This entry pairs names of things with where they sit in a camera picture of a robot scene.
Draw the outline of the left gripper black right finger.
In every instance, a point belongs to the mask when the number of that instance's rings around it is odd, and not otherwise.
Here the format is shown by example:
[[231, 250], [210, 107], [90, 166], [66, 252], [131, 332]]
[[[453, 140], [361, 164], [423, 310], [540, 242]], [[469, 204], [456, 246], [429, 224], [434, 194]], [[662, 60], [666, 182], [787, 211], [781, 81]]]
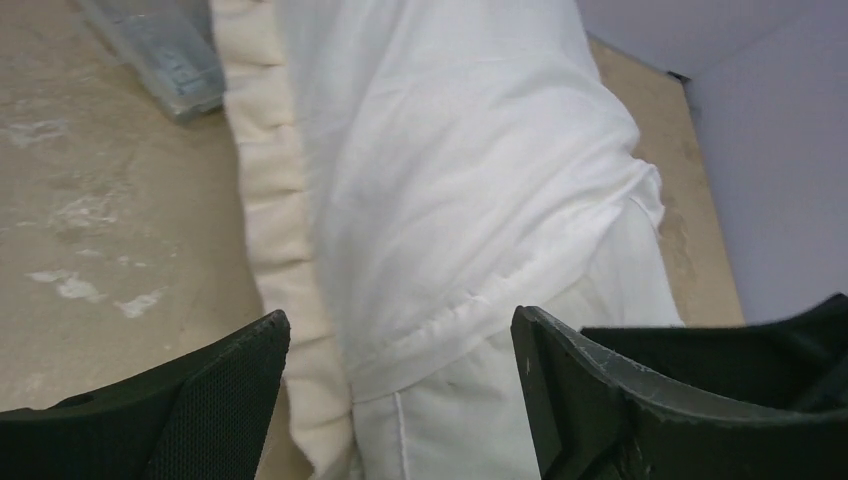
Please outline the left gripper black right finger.
[[843, 479], [847, 298], [723, 328], [573, 330], [520, 307], [511, 334], [545, 479]]

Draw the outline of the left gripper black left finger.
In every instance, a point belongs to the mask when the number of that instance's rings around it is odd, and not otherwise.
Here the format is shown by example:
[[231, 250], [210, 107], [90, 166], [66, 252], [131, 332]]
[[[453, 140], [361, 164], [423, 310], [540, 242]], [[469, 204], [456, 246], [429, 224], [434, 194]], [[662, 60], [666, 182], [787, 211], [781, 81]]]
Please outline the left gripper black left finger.
[[290, 324], [281, 310], [47, 409], [1, 414], [4, 479], [252, 479]]

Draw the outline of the grey pillow with cream ruffle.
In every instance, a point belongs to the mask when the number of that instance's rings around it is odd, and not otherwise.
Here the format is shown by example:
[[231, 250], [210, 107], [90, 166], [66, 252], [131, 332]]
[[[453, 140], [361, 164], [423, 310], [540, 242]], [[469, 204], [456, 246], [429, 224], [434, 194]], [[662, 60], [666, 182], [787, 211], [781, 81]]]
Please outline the grey pillow with cream ruffle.
[[363, 479], [353, 409], [585, 273], [655, 166], [573, 1], [214, 1], [248, 260], [291, 324], [289, 431]]

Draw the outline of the white pillow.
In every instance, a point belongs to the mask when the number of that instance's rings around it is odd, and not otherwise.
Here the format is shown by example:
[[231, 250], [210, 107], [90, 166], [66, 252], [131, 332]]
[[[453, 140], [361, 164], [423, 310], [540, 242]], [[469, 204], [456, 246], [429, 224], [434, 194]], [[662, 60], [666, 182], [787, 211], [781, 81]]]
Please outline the white pillow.
[[[542, 302], [574, 330], [680, 327], [654, 224], [634, 201], [587, 269]], [[363, 479], [537, 479], [511, 335], [502, 330], [397, 393], [353, 409]]]

